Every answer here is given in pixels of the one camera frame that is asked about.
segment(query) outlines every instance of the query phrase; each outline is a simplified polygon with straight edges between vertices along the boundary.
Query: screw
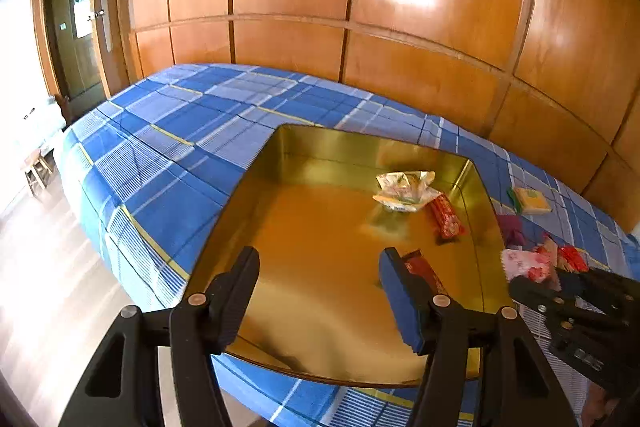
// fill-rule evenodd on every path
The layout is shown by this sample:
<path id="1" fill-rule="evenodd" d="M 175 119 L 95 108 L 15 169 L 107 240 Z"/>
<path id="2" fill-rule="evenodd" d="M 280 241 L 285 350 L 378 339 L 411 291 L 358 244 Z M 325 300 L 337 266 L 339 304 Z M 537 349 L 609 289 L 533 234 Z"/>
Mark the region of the screw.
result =
<path id="1" fill-rule="evenodd" d="M 505 319 L 509 319 L 510 321 L 518 317 L 518 312 L 509 306 L 502 308 L 500 313 Z"/>
<path id="2" fill-rule="evenodd" d="M 446 295 L 436 295 L 433 298 L 433 303 L 439 308 L 446 308 L 451 304 L 451 299 Z"/>
<path id="3" fill-rule="evenodd" d="M 201 304 L 204 304 L 205 302 L 207 302 L 207 296 L 204 295 L 204 293 L 194 293 L 192 296 L 189 297 L 187 302 L 191 306 L 200 306 Z"/>
<path id="4" fill-rule="evenodd" d="M 120 316 L 124 317 L 125 319 L 133 317 L 133 315 L 135 315 L 136 313 L 138 313 L 138 307 L 133 304 L 124 306 L 124 308 L 120 310 Z"/>

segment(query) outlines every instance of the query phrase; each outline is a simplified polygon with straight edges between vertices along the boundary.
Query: golden metal tray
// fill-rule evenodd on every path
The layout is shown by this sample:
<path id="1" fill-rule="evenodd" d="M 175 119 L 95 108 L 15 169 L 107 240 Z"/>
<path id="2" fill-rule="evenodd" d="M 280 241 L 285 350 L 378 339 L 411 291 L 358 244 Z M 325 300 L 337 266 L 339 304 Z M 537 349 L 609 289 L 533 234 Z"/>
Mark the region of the golden metal tray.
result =
<path id="1" fill-rule="evenodd" d="M 436 172 L 466 234 L 439 244 L 430 209 L 389 212 L 376 175 Z M 242 247 L 260 277 L 237 340 L 240 359 L 307 380 L 360 387 L 415 385 L 425 360 L 402 342 L 378 279 L 385 247 L 420 248 L 447 292 L 468 309 L 512 304 L 494 209 L 473 162 L 448 152 L 340 130 L 278 127 L 231 195 L 185 295 L 203 291 Z M 479 352 L 470 350 L 467 376 Z"/>

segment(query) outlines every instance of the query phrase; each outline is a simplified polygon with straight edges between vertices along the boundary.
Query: bed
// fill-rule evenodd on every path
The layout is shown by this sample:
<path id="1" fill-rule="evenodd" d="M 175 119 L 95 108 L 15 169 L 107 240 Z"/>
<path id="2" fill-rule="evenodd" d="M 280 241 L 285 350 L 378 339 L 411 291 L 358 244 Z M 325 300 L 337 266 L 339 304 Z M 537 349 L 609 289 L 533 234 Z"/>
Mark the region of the bed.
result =
<path id="1" fill-rule="evenodd" d="M 510 187 L 541 190 L 553 211 L 523 219 L 528 242 L 548 233 L 591 266 L 640 277 L 632 236 L 580 195 L 449 121 L 379 95 L 289 71 L 182 64 L 140 80 L 70 126 L 54 157 L 65 195 L 95 250 L 143 311 L 174 306 L 244 171 L 283 123 L 321 125 L 413 142 L 471 158 L 497 214 Z M 523 316 L 545 347 L 540 315 Z M 574 410 L 586 380 L 547 355 Z M 416 390 L 337 387 L 214 357 L 220 385 L 282 427 L 401 426 Z M 471 425 L 475 383 L 459 425 Z"/>

